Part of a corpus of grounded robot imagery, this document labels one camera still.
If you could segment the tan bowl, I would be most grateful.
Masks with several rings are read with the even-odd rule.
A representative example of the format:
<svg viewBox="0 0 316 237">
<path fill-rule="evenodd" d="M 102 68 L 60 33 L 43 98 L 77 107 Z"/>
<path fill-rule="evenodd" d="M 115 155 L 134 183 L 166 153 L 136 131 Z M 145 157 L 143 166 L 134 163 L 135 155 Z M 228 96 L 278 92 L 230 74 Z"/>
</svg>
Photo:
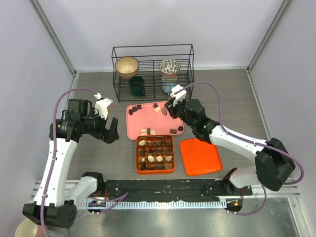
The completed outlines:
<svg viewBox="0 0 316 237">
<path fill-rule="evenodd" d="M 130 79 L 137 75 L 139 61 L 134 57 L 122 57 L 116 61 L 115 70 L 122 78 Z"/>
</svg>

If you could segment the pink tray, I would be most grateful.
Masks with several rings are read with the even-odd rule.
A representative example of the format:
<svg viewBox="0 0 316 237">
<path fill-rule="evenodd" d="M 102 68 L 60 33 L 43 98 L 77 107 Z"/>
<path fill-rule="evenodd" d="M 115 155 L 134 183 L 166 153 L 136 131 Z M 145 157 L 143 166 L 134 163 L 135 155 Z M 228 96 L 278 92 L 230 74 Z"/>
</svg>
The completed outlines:
<svg viewBox="0 0 316 237">
<path fill-rule="evenodd" d="M 126 107 L 126 134 L 130 140 L 144 135 L 147 129 L 153 130 L 156 135 L 180 135 L 184 132 L 184 123 L 173 119 L 170 115 L 164 116 L 160 111 L 165 102 L 150 102 L 134 104 Z"/>
</svg>

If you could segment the floral patterned bowl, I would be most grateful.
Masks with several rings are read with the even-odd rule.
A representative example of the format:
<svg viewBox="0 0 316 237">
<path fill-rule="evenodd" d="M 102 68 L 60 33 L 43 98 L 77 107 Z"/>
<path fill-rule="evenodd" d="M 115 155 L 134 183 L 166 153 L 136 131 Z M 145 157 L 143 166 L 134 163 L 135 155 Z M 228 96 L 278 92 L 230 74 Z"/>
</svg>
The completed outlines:
<svg viewBox="0 0 316 237">
<path fill-rule="evenodd" d="M 159 63 L 158 69 L 163 76 L 173 77 L 178 74 L 181 69 L 181 65 L 175 59 L 164 59 Z"/>
</svg>

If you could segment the orange box lid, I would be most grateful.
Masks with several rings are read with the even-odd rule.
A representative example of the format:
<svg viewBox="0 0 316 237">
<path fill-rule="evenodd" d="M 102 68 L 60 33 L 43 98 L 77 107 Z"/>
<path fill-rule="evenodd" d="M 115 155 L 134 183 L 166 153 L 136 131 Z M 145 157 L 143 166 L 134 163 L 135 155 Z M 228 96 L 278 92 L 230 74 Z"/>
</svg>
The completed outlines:
<svg viewBox="0 0 316 237">
<path fill-rule="evenodd" d="M 198 176 L 223 169 L 222 161 L 215 145 L 198 139 L 184 140 L 179 143 L 185 173 Z"/>
</svg>

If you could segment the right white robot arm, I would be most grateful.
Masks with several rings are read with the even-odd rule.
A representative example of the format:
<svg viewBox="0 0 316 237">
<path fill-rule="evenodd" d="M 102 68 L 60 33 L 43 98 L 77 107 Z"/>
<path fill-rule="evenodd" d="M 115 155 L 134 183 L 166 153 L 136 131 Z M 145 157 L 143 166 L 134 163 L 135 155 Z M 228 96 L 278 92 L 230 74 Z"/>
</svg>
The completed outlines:
<svg viewBox="0 0 316 237">
<path fill-rule="evenodd" d="M 169 98 L 164 106 L 172 118 L 179 118 L 188 125 L 198 140 L 224 147 L 253 162 L 251 167 L 234 168 L 226 175 L 223 189 L 229 195 L 252 185 L 262 185 L 276 192 L 296 168 L 278 139 L 265 141 L 231 131 L 207 117 L 198 99 L 176 101 Z"/>
</svg>

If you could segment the dark green mug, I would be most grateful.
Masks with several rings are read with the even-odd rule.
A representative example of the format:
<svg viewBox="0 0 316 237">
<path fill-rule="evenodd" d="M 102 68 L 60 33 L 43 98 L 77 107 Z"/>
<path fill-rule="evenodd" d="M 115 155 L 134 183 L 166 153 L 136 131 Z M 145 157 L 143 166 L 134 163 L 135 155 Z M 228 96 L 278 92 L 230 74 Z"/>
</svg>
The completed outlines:
<svg viewBox="0 0 316 237">
<path fill-rule="evenodd" d="M 134 76 L 129 79 L 129 88 L 133 96 L 145 96 L 144 79 L 140 76 Z"/>
</svg>

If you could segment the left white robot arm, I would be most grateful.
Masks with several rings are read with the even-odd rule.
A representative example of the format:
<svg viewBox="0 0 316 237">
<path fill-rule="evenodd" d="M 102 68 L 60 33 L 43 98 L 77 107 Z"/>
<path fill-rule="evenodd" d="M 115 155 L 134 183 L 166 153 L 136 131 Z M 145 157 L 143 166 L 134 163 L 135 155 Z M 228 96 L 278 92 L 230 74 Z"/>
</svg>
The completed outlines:
<svg viewBox="0 0 316 237">
<path fill-rule="evenodd" d="M 85 172 L 78 183 L 65 191 L 73 154 L 84 134 L 111 144 L 119 139 L 118 119 L 106 128 L 112 100 L 102 98 L 93 105 L 89 100 L 70 99 L 60 119 L 50 126 L 49 154 L 39 190 L 32 203 L 25 204 L 23 215 L 35 224 L 70 228 L 77 208 L 89 196 L 100 197 L 106 187 L 102 173 Z"/>
</svg>

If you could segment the light blue mug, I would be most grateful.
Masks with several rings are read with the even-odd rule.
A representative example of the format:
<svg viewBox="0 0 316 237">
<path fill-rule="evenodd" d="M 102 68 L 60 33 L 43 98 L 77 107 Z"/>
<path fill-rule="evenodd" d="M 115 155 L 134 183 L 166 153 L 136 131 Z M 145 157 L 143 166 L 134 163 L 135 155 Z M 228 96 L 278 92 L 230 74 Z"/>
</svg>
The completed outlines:
<svg viewBox="0 0 316 237">
<path fill-rule="evenodd" d="M 162 84 L 162 89 L 164 93 L 170 94 L 172 92 L 172 89 L 176 86 L 175 83 L 172 82 L 166 82 Z"/>
</svg>

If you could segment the orange chocolate box tray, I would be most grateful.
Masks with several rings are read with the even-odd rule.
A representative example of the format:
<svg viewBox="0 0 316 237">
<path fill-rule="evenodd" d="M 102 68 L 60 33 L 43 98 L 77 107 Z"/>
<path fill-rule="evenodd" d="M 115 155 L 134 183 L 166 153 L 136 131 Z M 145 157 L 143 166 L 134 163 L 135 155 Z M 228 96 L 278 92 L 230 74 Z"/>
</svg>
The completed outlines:
<svg viewBox="0 0 316 237">
<path fill-rule="evenodd" d="M 175 152 L 171 135 L 147 135 L 136 138 L 136 171 L 143 175 L 171 174 L 175 170 Z"/>
</svg>

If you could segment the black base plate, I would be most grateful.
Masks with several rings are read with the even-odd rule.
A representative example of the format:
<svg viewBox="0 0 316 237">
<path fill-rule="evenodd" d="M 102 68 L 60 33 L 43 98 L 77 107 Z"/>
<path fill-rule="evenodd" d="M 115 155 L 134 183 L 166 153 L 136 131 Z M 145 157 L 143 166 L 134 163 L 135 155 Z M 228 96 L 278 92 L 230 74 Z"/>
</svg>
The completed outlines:
<svg viewBox="0 0 316 237">
<path fill-rule="evenodd" d="M 251 196 L 250 186 L 239 190 L 215 179 L 155 179 L 155 180 L 107 180 L 104 187 L 93 192 L 95 198 L 115 199 L 128 193 L 128 202 L 203 202 L 217 201 L 221 196 Z"/>
</svg>

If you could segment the pink mug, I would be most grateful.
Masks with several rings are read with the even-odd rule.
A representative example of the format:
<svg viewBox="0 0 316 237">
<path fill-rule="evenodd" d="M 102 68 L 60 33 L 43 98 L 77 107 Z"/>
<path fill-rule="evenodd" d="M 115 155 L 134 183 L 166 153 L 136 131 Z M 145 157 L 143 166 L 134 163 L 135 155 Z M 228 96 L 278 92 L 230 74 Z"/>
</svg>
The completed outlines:
<svg viewBox="0 0 316 237">
<path fill-rule="evenodd" d="M 18 225 L 15 231 L 15 237 L 35 237 L 37 232 L 37 224 L 31 220 L 24 220 Z"/>
</svg>

